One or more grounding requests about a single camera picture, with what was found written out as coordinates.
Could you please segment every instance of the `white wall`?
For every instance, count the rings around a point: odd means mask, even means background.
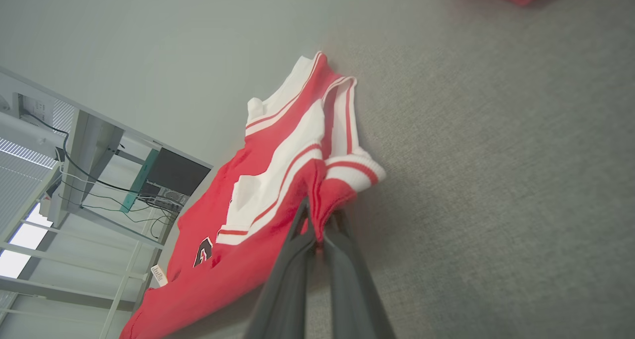
[[[0,0],[0,66],[215,167],[347,0]]]
[[[145,159],[150,148],[142,144],[124,137],[121,140],[126,149],[125,151]],[[120,187],[130,187],[139,172],[141,165],[130,162],[119,156],[114,156],[113,160],[107,165],[100,180],[106,181]],[[113,197],[117,201],[123,202],[126,193],[118,192],[109,188],[95,186],[91,190],[92,194]],[[84,205],[99,206],[109,209],[119,209],[120,205],[110,199],[102,199],[89,195],[84,201]],[[146,205],[137,202],[133,209],[143,208]],[[107,216],[124,226],[141,231],[145,222],[133,223],[121,212],[108,211],[99,208],[93,208],[99,214]],[[146,210],[134,211],[128,214],[135,221],[152,219],[163,215],[161,211]],[[154,226],[154,234],[159,235],[163,228],[163,224],[156,223]],[[75,233],[83,233],[93,239],[100,239],[104,242],[115,246],[125,248],[116,249],[101,244],[94,244],[75,237],[58,234],[47,253],[65,256],[68,258],[77,258],[78,260],[92,261],[94,264],[100,264],[110,269],[125,271],[130,256],[136,245],[136,241],[125,237],[114,231],[105,229],[97,224],[93,224],[86,219],[82,219],[76,215],[70,215],[66,222],[62,225],[62,230],[72,231]],[[144,245],[134,263],[133,272],[145,273],[150,262],[150,257],[154,248]],[[121,277],[99,271],[92,271],[73,267],[71,265],[60,264],[50,260],[40,260],[38,266],[30,277],[34,282],[57,285],[80,291],[93,292],[97,294],[106,294],[114,296],[116,293]],[[135,301],[137,294],[141,289],[141,280],[130,278],[122,296],[122,300]],[[29,312],[38,312],[59,317],[72,317],[86,321],[95,321],[103,323],[105,321],[108,310],[84,307],[79,305],[70,305],[56,301],[47,301],[38,298],[28,298],[20,296],[13,308],[14,310],[25,310]],[[131,316],[130,312],[118,312],[111,325],[109,337],[116,338],[123,329],[126,321]],[[0,326],[0,338],[95,338],[99,336],[102,329],[100,325],[86,325],[73,322],[64,323],[63,326],[53,326],[54,321],[48,319],[35,319],[34,317],[9,314],[4,323]]]

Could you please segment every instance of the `window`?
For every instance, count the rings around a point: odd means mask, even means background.
[[[27,221],[46,227],[51,227],[53,224],[48,221],[46,217],[39,214],[39,203],[31,210]],[[47,232],[48,231],[43,228],[23,223],[9,243],[22,246],[23,248],[36,249]],[[4,250],[0,255],[0,275],[18,278],[27,265],[29,258],[31,258],[31,256],[23,253]]]

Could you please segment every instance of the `gray fabric surface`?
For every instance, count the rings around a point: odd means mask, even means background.
[[[399,338],[635,336],[633,15],[348,0],[325,16],[308,48],[358,77],[361,142],[388,173],[349,212]],[[309,338],[331,333],[322,272]],[[175,337],[240,338],[256,298]]]

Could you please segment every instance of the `red and white jersey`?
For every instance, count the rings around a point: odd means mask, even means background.
[[[161,338],[264,283],[302,199],[322,240],[330,213],[385,172],[359,147],[356,80],[300,57],[268,99],[248,102],[245,147],[182,215],[168,284],[149,289],[121,338]]]

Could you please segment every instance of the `clothing tag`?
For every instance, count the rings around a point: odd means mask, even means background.
[[[165,273],[163,273],[163,270],[161,269],[161,267],[159,267],[159,265],[152,266],[150,268],[150,271],[152,271],[154,279],[159,282],[159,287],[163,287],[164,285],[168,284],[168,279],[165,278]]]

